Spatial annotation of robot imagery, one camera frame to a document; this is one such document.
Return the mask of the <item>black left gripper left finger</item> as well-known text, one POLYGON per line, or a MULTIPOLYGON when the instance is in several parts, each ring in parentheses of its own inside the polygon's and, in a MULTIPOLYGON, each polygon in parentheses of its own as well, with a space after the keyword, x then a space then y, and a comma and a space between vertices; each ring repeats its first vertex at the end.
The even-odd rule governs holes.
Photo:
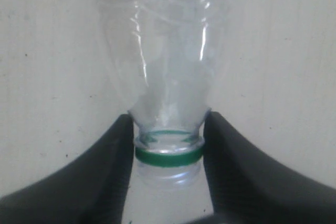
POLYGON ((2 197, 1 223, 121 223, 133 152, 133 121, 123 114, 67 166, 2 197))

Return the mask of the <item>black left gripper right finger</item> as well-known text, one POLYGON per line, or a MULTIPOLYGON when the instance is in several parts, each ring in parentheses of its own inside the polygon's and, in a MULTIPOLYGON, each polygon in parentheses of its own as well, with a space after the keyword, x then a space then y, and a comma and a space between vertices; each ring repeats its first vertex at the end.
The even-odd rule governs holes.
POLYGON ((271 158, 217 112, 203 135, 213 214, 197 223, 335 223, 334 188, 271 158))

